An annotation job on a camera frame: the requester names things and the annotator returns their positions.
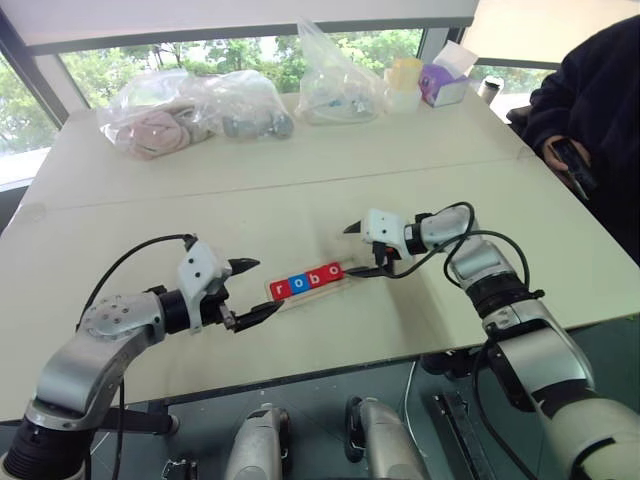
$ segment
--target purple box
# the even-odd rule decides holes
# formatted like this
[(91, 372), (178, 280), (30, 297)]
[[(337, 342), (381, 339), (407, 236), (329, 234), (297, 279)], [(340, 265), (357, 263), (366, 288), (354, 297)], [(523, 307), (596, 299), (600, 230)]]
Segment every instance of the purple box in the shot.
[(461, 102), (469, 79), (465, 75), (453, 78), (446, 68), (431, 64), (422, 67), (419, 85), (422, 99), (432, 107), (439, 107)]

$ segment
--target clear plastic bag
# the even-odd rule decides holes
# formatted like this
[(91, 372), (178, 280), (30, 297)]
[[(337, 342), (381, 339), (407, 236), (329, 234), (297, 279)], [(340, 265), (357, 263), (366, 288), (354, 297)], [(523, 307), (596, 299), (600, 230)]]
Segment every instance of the clear plastic bag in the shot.
[(296, 114), (311, 124), (368, 122), (383, 108), (384, 83), (355, 65), (313, 22), (298, 22), (307, 69)]
[(146, 73), (98, 110), (100, 130), (116, 148), (150, 159), (214, 134), (287, 138), (293, 121), (258, 72), (197, 77), (184, 70)]

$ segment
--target hand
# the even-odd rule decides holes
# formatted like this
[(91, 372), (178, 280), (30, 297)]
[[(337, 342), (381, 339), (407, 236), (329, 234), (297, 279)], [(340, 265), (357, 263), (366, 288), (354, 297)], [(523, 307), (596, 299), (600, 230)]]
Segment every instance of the hand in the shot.
[[(553, 154), (553, 150), (551, 150), (551, 143), (555, 142), (556, 140), (561, 140), (565, 138), (562, 135), (552, 135), (551, 137), (547, 138), (544, 141), (544, 144), (542, 145), (542, 153), (544, 156), (544, 163), (547, 164), (547, 166), (551, 169), (551, 171), (553, 173), (556, 174), (556, 176), (562, 181), (562, 183), (564, 183), (567, 187), (573, 189), (573, 185), (571, 184), (571, 182), (567, 179), (567, 176), (565, 175), (565, 172), (569, 170), (569, 167), (567, 167), (566, 163), (564, 163), (562, 160), (559, 160), (558, 158), (556, 158), (556, 156)], [(582, 145), (580, 142), (570, 139), (571, 143), (573, 143), (573, 145), (576, 147), (576, 150), (578, 150), (578, 153), (582, 156), (582, 158), (584, 159), (584, 161), (587, 163), (587, 165), (591, 166), (591, 155), (589, 154), (589, 152), (587, 152), (587, 149), (584, 148), (584, 145)]]

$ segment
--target person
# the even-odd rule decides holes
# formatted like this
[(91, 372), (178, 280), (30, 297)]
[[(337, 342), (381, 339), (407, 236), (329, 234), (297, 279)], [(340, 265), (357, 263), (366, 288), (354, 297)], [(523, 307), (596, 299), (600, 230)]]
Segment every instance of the person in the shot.
[(531, 94), (523, 139), (563, 180), (549, 144), (571, 139), (599, 183), (587, 208), (640, 266), (639, 63), (640, 15), (595, 34)]

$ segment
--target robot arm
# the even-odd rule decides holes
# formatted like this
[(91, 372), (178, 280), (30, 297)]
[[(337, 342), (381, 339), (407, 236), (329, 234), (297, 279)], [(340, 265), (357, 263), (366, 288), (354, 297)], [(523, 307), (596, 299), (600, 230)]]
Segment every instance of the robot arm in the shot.
[(7, 455), (0, 479), (81, 479), (83, 462), (131, 361), (166, 334), (222, 323), (239, 332), (261, 323), (282, 302), (236, 316), (224, 283), (258, 265), (225, 260), (196, 241), (178, 268), (179, 288), (115, 295), (88, 308), (74, 337), (44, 367), (36, 394)]
[(639, 478), (640, 418), (595, 392), (582, 350), (539, 300), (542, 293), (529, 292), (500, 250), (474, 234), (479, 231), (471, 212), (457, 205), (407, 224), (396, 214), (370, 210), (345, 233), (359, 232), (373, 245), (376, 268), (347, 273), (397, 278), (395, 259), (453, 252), (451, 271), (489, 337), (489, 366), (513, 406), (538, 414), (567, 477)]

